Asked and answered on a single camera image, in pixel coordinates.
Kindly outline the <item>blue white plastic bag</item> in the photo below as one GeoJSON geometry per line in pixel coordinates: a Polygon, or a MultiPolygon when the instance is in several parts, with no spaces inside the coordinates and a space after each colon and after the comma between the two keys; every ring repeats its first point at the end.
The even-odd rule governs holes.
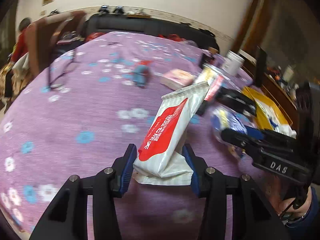
{"type": "Polygon", "coordinates": [[[230,128],[233,131],[247,134],[247,128],[237,116],[237,113],[223,106],[215,107],[210,116],[213,135],[216,140],[224,144],[228,152],[237,160],[240,161],[244,157],[244,150],[237,146],[223,141],[221,132],[230,128]]]}

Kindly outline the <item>white red wipes pack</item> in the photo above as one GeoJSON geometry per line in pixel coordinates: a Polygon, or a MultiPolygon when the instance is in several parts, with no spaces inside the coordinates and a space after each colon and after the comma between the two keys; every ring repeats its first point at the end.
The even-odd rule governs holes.
{"type": "Polygon", "coordinates": [[[156,186],[188,186],[193,170],[177,146],[209,85],[196,83],[162,96],[162,104],[133,163],[136,182],[156,186]]]}

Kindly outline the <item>yellow rimmed white box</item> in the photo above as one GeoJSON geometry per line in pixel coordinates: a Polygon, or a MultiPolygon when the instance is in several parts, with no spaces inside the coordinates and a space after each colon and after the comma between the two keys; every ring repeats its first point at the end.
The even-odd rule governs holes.
{"type": "Polygon", "coordinates": [[[297,132],[291,128],[278,106],[270,98],[251,87],[244,87],[242,93],[256,103],[255,122],[260,129],[269,129],[296,139],[297,132]]]}

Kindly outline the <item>black foil pouch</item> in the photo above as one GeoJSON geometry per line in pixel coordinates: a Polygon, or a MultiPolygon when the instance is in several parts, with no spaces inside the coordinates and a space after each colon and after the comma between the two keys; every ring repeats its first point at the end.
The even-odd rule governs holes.
{"type": "Polygon", "coordinates": [[[209,92],[196,114],[203,116],[212,102],[218,102],[243,115],[257,116],[257,104],[255,101],[237,90],[225,87],[221,87],[215,92],[209,92]]]}

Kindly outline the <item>black phone on stand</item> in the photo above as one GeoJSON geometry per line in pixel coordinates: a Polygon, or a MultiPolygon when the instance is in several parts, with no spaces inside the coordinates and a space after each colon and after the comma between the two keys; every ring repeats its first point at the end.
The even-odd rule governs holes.
{"type": "Polygon", "coordinates": [[[267,53],[261,48],[257,47],[257,58],[255,65],[254,85],[260,88],[263,84],[263,76],[266,71],[267,53]]]}

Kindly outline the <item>white plastic jar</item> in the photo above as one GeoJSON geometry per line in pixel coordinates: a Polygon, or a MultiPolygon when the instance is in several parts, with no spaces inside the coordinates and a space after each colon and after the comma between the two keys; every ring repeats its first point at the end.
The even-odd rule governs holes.
{"type": "Polygon", "coordinates": [[[245,59],[231,50],[226,54],[225,61],[221,67],[223,71],[231,76],[236,76],[245,59]]]}

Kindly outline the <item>colourful sheets bag far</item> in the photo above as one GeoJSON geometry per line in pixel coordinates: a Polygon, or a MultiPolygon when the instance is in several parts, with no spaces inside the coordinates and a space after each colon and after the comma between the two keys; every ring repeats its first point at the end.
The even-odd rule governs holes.
{"type": "Polygon", "coordinates": [[[219,68],[205,63],[203,65],[202,72],[197,76],[194,83],[201,83],[204,81],[206,81],[209,85],[209,89],[204,101],[210,102],[213,98],[215,98],[222,85],[230,81],[230,78],[223,74],[219,68]]]}

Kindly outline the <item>purple floral tablecloth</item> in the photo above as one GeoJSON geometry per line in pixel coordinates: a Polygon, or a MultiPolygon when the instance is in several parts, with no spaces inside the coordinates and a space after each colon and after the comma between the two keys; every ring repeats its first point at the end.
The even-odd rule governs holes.
{"type": "MultiPolygon", "coordinates": [[[[76,48],[73,71],[49,90],[45,69],[18,96],[1,121],[1,206],[22,231],[35,228],[50,201],[73,174],[97,174],[139,148],[170,89],[162,74],[181,69],[198,75],[204,51],[158,37],[112,32],[76,48]],[[150,61],[145,88],[130,75],[150,61]]],[[[186,143],[223,174],[252,176],[265,189],[267,174],[244,156],[237,162],[212,136],[209,110],[194,116],[186,143]]],[[[204,199],[190,187],[141,185],[115,199],[123,239],[197,239],[204,199]]]]}

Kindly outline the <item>red black small device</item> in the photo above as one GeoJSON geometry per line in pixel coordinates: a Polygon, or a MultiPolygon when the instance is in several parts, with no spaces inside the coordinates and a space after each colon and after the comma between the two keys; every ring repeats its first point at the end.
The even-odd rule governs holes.
{"type": "Polygon", "coordinates": [[[199,62],[199,67],[203,69],[205,64],[210,64],[215,67],[218,67],[218,59],[216,59],[218,53],[219,51],[217,49],[213,47],[208,47],[208,49],[204,50],[204,52],[202,53],[199,62]]]}

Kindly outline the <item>pink tissue pack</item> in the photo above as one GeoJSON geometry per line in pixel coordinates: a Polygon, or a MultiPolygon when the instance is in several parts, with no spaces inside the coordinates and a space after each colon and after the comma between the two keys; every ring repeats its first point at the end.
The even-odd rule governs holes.
{"type": "Polygon", "coordinates": [[[171,90],[178,90],[193,83],[195,76],[190,72],[181,69],[173,69],[164,73],[160,78],[160,83],[171,90]]]}

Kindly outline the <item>eyeglasses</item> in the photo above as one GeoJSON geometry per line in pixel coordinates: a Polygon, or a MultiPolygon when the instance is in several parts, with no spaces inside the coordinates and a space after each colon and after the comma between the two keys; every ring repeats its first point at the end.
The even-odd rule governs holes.
{"type": "Polygon", "coordinates": [[[77,48],[83,39],[79,34],[81,24],[74,17],[69,17],[59,24],[50,39],[48,66],[48,88],[58,90],[66,82],[66,75],[72,72],[77,62],[77,48]]]}

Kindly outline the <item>blue red knitted toy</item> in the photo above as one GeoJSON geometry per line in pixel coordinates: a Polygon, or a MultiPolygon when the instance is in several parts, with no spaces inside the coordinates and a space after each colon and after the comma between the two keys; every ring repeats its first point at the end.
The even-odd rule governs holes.
{"type": "Polygon", "coordinates": [[[135,65],[132,72],[133,83],[140,88],[144,88],[150,77],[150,65],[152,61],[140,61],[135,65]]]}

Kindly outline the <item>black leather sofa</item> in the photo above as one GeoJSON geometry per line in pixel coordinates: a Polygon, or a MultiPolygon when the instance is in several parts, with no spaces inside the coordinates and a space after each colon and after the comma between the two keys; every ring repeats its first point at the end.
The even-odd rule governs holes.
{"type": "Polygon", "coordinates": [[[124,31],[151,36],[178,35],[180,38],[194,41],[201,49],[212,47],[219,50],[215,35],[204,29],[196,29],[186,23],[174,23],[155,18],[130,18],[124,15],[92,15],[83,25],[81,34],[84,37],[92,33],[109,33],[124,31]]]}

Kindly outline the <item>person in red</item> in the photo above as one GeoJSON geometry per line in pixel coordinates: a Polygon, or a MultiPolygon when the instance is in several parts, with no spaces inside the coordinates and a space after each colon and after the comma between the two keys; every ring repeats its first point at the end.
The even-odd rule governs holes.
{"type": "Polygon", "coordinates": [[[22,56],[28,52],[28,47],[25,41],[25,31],[27,27],[31,24],[31,19],[29,17],[21,20],[18,31],[20,32],[15,49],[11,56],[11,62],[16,63],[22,56]]]}

